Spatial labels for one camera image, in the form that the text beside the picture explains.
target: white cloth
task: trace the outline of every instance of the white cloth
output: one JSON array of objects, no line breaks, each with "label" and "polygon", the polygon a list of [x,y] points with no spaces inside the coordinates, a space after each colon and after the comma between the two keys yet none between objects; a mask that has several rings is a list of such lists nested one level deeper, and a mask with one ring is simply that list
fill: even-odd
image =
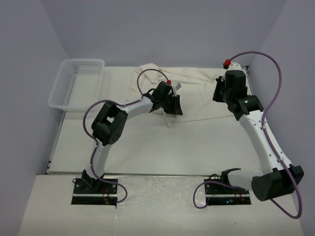
[{"label": "white cloth", "polygon": [[[142,65],[135,69],[126,101],[130,102],[139,98],[140,94],[136,84],[137,77],[141,71],[149,68],[161,70],[173,83],[181,83],[178,90],[180,104],[183,111],[182,116],[177,116],[174,122],[203,120],[219,117],[229,117],[233,114],[227,109],[225,103],[212,101],[216,88],[216,74],[205,74],[198,68],[188,70],[187,68],[159,68],[155,64]],[[162,74],[156,71],[147,71],[139,79],[141,90],[145,93],[149,89],[156,88],[160,81],[165,81]]]}]

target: white floor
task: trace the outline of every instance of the white floor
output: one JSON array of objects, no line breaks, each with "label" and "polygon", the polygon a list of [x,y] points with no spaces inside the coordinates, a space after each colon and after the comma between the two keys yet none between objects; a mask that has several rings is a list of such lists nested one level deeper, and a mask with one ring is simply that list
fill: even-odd
[{"label": "white floor", "polygon": [[[129,191],[117,206],[71,205],[75,176],[37,176],[19,236],[302,236],[272,202],[196,209],[192,193],[202,177],[120,177]],[[123,194],[118,189],[120,198]],[[278,199],[295,212],[291,195]],[[204,188],[197,203],[205,204]]]},{"label": "white floor", "polygon": [[[124,102],[134,67],[106,67],[100,99]],[[222,75],[223,69],[203,69]],[[96,113],[91,113],[88,126]],[[80,173],[86,167],[93,141],[82,128],[83,113],[67,112],[50,166],[52,173]],[[131,119],[111,148],[106,173],[209,175],[230,168],[259,170],[251,141],[232,116],[175,123],[168,128],[162,116],[144,114]]]}]

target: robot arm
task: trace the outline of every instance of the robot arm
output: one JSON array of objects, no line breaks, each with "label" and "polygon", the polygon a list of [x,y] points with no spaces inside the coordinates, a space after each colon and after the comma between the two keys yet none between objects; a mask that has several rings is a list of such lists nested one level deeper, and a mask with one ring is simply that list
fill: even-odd
[{"label": "robot arm", "polygon": [[292,181],[276,158],[263,129],[268,132],[273,146],[277,153],[280,153],[281,160],[297,184],[304,175],[302,168],[294,167],[283,153],[267,121],[262,124],[263,107],[258,97],[247,95],[246,75],[241,66],[238,63],[224,66],[227,71],[223,77],[217,79],[213,100],[226,103],[228,110],[245,129],[258,155],[262,172],[253,173],[235,168],[223,171],[222,180],[225,184],[252,190],[261,201],[292,193],[294,191]]},{"label": "robot arm", "polygon": [[[104,167],[111,146],[120,138],[127,120],[140,114],[149,113],[160,108],[171,115],[183,115],[180,106],[180,96],[176,91],[179,83],[160,82],[152,94],[143,94],[136,103],[119,107],[115,102],[106,102],[92,123],[93,137],[98,140],[98,146],[93,155],[93,169],[98,177],[104,175]],[[89,165],[82,172],[82,179],[91,189],[97,190],[101,185]]]}]

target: gray wall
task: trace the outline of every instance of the gray wall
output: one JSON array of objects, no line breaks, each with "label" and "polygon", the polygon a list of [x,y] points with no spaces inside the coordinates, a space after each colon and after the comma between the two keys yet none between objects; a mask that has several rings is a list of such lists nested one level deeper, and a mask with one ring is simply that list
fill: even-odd
[{"label": "gray wall", "polygon": [[48,95],[67,55],[38,0],[0,1],[0,235],[17,235],[61,113]]},{"label": "gray wall", "polygon": [[71,58],[100,58],[107,65],[209,67],[259,50],[286,0],[41,2]]},{"label": "gray wall", "polygon": [[[301,223],[306,236],[315,235],[314,10],[314,0],[289,0],[261,48],[279,62],[283,72],[282,90],[267,118],[282,149],[305,172],[300,190],[304,204]],[[257,56],[250,66],[250,76],[254,93],[266,106],[278,85],[276,68]]]}]

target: laundry basket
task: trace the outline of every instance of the laundry basket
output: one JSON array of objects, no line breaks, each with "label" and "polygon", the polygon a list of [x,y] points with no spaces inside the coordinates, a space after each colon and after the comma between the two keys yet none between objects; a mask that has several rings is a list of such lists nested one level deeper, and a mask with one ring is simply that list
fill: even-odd
[{"label": "laundry basket", "polygon": [[103,60],[64,60],[50,92],[48,106],[70,112],[86,111],[98,100],[103,71]]}]

